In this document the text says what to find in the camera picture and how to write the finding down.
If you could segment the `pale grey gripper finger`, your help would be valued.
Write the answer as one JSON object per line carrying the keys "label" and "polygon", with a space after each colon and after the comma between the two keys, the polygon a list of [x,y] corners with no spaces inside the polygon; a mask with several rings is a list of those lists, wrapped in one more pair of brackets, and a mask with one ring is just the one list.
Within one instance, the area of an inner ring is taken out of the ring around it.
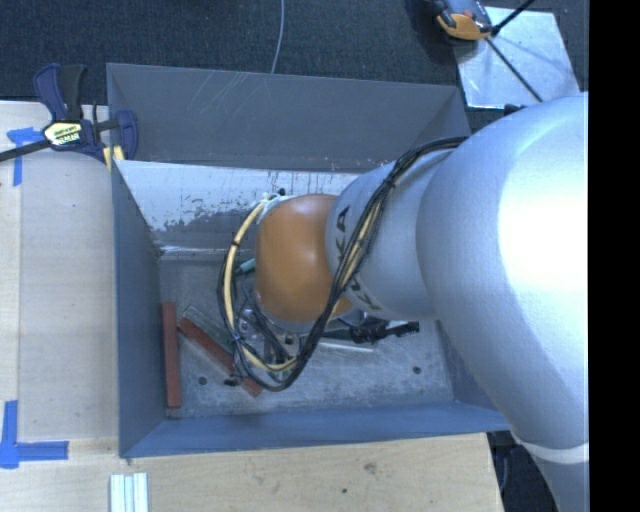
{"label": "pale grey gripper finger", "polygon": [[188,306],[183,311],[182,332],[191,337],[197,333],[205,334],[209,338],[235,337],[235,334],[223,321],[201,311],[194,305]]}

